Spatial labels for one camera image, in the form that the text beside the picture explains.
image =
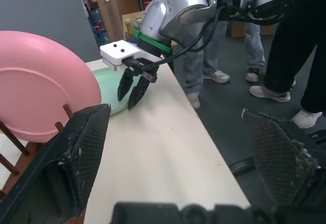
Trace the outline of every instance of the mesh gripper pad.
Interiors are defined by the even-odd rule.
[[[86,207],[100,165],[111,108],[74,113],[0,201],[0,223],[64,223]]]
[[[86,207],[101,162],[107,124],[107,113],[90,115],[80,133],[69,139],[71,147],[65,153],[66,160],[60,163],[82,209]]]
[[[291,121],[245,110],[256,169],[277,206],[300,206],[324,179],[326,156]]]

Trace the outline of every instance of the person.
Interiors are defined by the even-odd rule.
[[[212,79],[217,83],[226,83],[230,79],[229,75],[218,69],[217,58],[225,39],[227,25],[226,21],[219,21],[211,41],[203,51],[198,53],[187,52],[179,58],[183,59],[184,82],[182,87],[194,109],[200,107],[198,96],[204,79]],[[196,38],[202,26],[203,23],[185,25],[178,35],[178,39],[185,45],[189,45]],[[203,36],[204,40],[210,29],[211,26],[208,26]],[[194,48],[201,46],[202,43],[203,40],[200,40]],[[264,50],[260,40],[260,26],[246,23],[245,45],[249,67],[246,81],[258,82],[259,73],[265,63]]]
[[[288,102],[295,75],[317,45],[302,109],[294,116],[302,129],[313,127],[326,111],[326,15],[325,0],[297,0],[274,36],[263,86],[250,87],[258,98]]]

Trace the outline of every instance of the dish rack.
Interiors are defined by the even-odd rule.
[[[0,223],[84,223],[111,107],[101,104],[73,113],[64,104],[63,109],[69,121],[65,126],[56,122],[58,133],[46,144],[28,142],[25,147],[0,122],[0,130],[21,152],[15,165],[0,155],[11,173],[0,191]]]
[[[73,112],[68,104],[64,104],[64,111],[68,118],[72,118]],[[61,122],[56,122],[55,127],[58,132],[62,131],[64,126]],[[15,137],[15,135],[8,129],[3,122],[0,122],[0,130],[2,133],[15,145],[15,147],[21,152],[21,156],[18,159],[16,165],[9,162],[4,155],[0,154],[0,163],[10,171],[11,175],[7,179],[3,189],[0,190],[0,201],[6,196],[10,189],[15,185],[19,177],[24,173],[27,166],[31,163],[35,155],[39,152],[43,143],[28,142],[26,147]]]

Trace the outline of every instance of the white sneaker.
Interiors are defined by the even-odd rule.
[[[229,81],[230,76],[218,70],[212,75],[204,75],[204,79],[212,79],[213,81],[223,84]]]
[[[317,119],[321,115],[322,112],[309,113],[301,109],[300,112],[293,117],[293,121],[299,128],[308,129],[316,124]]]
[[[295,85],[296,85],[296,80],[295,80],[295,78],[294,78],[294,81],[293,81],[291,87],[293,88]]]
[[[246,75],[246,81],[249,83],[257,83],[259,79],[260,69],[250,68]]]
[[[290,92],[275,93],[262,86],[252,86],[249,88],[249,92],[257,98],[270,98],[281,103],[288,102],[291,99]]]
[[[192,107],[194,109],[199,109],[200,108],[200,102],[199,102],[199,99],[198,99],[198,95],[199,95],[199,93],[189,93],[189,94],[187,94],[187,98],[188,98],[190,104],[192,105]]]

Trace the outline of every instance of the white table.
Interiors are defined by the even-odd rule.
[[[168,65],[132,110],[110,118],[85,224],[111,222],[118,201],[249,206]]]

